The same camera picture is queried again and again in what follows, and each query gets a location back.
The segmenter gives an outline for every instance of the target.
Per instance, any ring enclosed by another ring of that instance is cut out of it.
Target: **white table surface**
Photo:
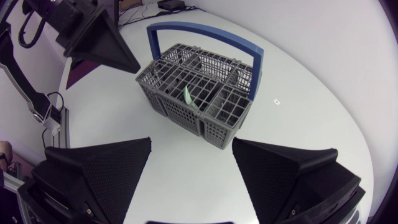
[[[227,30],[264,49],[262,80],[256,99],[236,136],[302,149],[338,150],[337,161],[362,178],[359,203],[367,220],[373,197],[373,168],[364,137],[341,103],[306,68],[261,37],[201,11],[146,19],[121,34],[141,65],[152,55],[146,27],[154,22],[186,21]],[[161,51],[173,44],[197,45],[251,64],[244,52],[189,32],[158,31]],[[152,152],[132,198],[125,223],[148,220],[174,223],[258,223],[231,150],[207,143],[150,106],[137,75],[100,66],[65,90],[68,60],[60,84],[70,110],[71,147],[130,139],[152,139]]]

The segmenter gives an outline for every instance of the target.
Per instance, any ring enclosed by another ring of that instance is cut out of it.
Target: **person's hand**
[[[1,154],[5,155],[6,160],[1,159],[0,156],[0,169],[7,171],[7,167],[12,161],[12,146],[8,141],[0,141],[0,155]]]

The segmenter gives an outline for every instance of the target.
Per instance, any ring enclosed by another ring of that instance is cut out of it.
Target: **black textured pad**
[[[299,174],[335,161],[337,151],[309,151],[234,138],[232,150],[261,224],[274,223]]]
[[[126,142],[85,162],[83,175],[110,223],[123,223],[149,153],[148,138]]]

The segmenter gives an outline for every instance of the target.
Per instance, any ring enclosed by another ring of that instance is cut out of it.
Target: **gray plastic basket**
[[[257,69],[183,44],[176,44],[161,55],[156,36],[159,29],[188,30],[216,39],[224,37],[222,41],[253,55]],[[154,61],[136,81],[153,109],[191,133],[203,135],[213,145],[225,148],[241,127],[256,94],[262,49],[223,30],[199,24],[161,22],[147,30]],[[186,104],[185,87],[197,107]]]

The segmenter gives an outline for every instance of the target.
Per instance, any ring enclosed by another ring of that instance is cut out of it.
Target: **black cable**
[[[45,148],[45,142],[44,142],[44,133],[45,133],[45,131],[47,130],[47,128],[46,129],[44,129],[44,131],[43,131],[43,133],[42,133],[42,140],[43,140],[43,147]]]
[[[145,9],[141,12],[141,17],[146,18],[147,16],[144,16],[144,12],[145,12],[146,10],[148,10],[148,6],[149,6],[150,4],[155,4],[155,3],[156,3],[156,2],[148,3],[147,6],[145,7]]]
[[[130,19],[131,19],[140,9],[142,9],[142,7],[139,7],[139,8],[137,9],[137,11],[135,11],[135,12],[130,16],[130,18],[127,20],[127,22],[125,22],[123,25],[121,25],[121,26],[119,27],[119,29],[121,29],[122,27],[124,27],[124,25],[126,25],[126,24],[130,21]]]
[[[61,93],[55,91],[55,92],[52,92],[52,93],[47,94],[47,97],[50,97],[52,94],[58,94],[59,96],[61,96],[62,106],[61,106],[61,108],[58,109],[58,110],[59,110],[59,111],[62,111],[62,110],[63,110],[63,103],[64,103],[64,102],[63,102],[63,97],[62,97]]]
[[[20,163],[12,162],[12,163],[8,164],[8,168],[7,168],[6,172],[13,177],[17,177],[17,169],[16,169],[17,164],[20,164]]]
[[[136,5],[143,6],[142,3],[135,3],[135,4],[133,4],[132,6],[130,6],[128,9],[126,9],[126,10],[119,16],[119,18],[122,17],[128,10],[132,9],[132,8],[133,8],[134,6],[136,6]]]
[[[125,25],[133,24],[133,23],[135,23],[135,22],[143,21],[143,20],[145,20],[145,19],[155,18],[155,17],[159,17],[159,16],[165,16],[165,15],[171,15],[171,14],[177,14],[177,13],[179,13],[179,12],[192,11],[192,10],[201,10],[201,11],[203,11],[203,12],[206,12],[206,11],[204,11],[203,9],[200,9],[200,8],[198,8],[198,7],[196,7],[196,6],[187,7],[187,8],[185,8],[185,9],[181,9],[181,10],[177,10],[177,11],[173,11],[173,12],[165,12],[165,11],[162,11],[162,12],[159,12],[158,14],[156,14],[156,15],[154,15],[154,16],[141,17],[141,18],[134,18],[134,19],[131,20],[131,21],[130,21],[130,19],[129,19],[127,22],[125,22],[122,26],[119,27],[119,30],[122,29]]]
[[[27,49],[33,47],[33,46],[36,44],[36,42],[38,41],[40,35],[42,34],[42,31],[43,31],[43,28],[44,28],[44,24],[45,24],[45,20],[42,19],[42,20],[40,21],[40,24],[39,24],[38,28],[37,28],[37,31],[36,31],[35,36],[33,37],[32,41],[31,41],[29,44],[27,44],[27,43],[25,42],[25,38],[24,38],[25,28],[26,28],[26,25],[27,25],[27,23],[28,23],[30,17],[32,17],[33,12],[34,12],[34,11],[32,10],[32,11],[27,15],[27,17],[26,17],[26,19],[25,19],[25,22],[23,23],[23,25],[22,25],[21,29],[19,30],[19,33],[18,33],[18,42],[19,42],[19,45],[21,45],[22,47],[27,48]]]

